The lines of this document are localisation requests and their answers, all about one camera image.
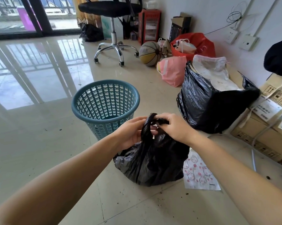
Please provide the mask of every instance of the human hand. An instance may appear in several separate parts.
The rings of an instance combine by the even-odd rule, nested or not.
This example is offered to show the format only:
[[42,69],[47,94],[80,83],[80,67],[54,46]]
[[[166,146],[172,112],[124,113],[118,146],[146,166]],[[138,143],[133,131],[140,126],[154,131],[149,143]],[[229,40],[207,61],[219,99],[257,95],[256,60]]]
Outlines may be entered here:
[[[147,116],[136,117],[123,123],[112,135],[118,141],[117,151],[122,151],[141,141],[141,129],[147,119]],[[152,135],[157,135],[157,127],[151,126]]]
[[169,125],[159,125],[169,136],[176,141],[190,146],[191,138],[199,133],[193,129],[182,117],[176,114],[162,113],[156,115],[155,118],[164,118],[169,121]]

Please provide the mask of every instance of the basketball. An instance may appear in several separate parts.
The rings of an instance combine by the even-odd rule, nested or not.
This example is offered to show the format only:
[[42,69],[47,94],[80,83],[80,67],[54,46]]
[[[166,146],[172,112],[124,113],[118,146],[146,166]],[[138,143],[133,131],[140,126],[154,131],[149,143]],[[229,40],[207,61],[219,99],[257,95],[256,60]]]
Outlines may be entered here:
[[139,50],[139,58],[143,64],[154,66],[161,59],[162,48],[153,41],[144,43]]

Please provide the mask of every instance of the left hand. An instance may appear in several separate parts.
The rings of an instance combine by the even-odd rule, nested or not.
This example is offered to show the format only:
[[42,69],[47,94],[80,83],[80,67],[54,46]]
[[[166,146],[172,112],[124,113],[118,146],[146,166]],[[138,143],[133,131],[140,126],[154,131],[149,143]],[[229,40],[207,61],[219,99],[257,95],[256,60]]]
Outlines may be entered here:
[[[146,119],[147,116],[142,116],[128,120],[112,133],[116,136],[116,139],[119,142],[119,145],[117,146],[118,151],[128,149],[135,143],[141,141],[141,129]],[[151,126],[150,129],[153,135],[158,134],[156,126]]]

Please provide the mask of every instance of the outlet box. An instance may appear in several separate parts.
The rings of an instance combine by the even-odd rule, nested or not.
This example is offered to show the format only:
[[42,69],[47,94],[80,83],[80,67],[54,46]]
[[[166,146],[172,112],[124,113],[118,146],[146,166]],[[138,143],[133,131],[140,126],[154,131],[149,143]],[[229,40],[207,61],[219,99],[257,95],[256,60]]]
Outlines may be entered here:
[[258,41],[258,37],[245,35],[239,44],[239,48],[243,50],[251,51],[257,41]]
[[232,28],[228,28],[226,30],[226,33],[225,33],[225,41],[228,43],[228,44],[233,44],[234,41],[236,40],[236,38],[238,37],[240,32],[232,29]]

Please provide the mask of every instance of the human arm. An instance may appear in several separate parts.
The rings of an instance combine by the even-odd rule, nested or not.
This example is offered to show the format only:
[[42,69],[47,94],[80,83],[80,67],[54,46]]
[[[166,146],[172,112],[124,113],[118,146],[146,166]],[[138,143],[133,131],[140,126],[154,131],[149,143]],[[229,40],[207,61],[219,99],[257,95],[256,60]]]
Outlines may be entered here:
[[85,151],[33,179],[0,205],[0,225],[58,224],[116,153],[141,140],[145,119],[125,122]]
[[160,127],[187,144],[203,159],[251,225],[282,224],[282,191],[239,162],[175,114],[156,115],[169,121]]

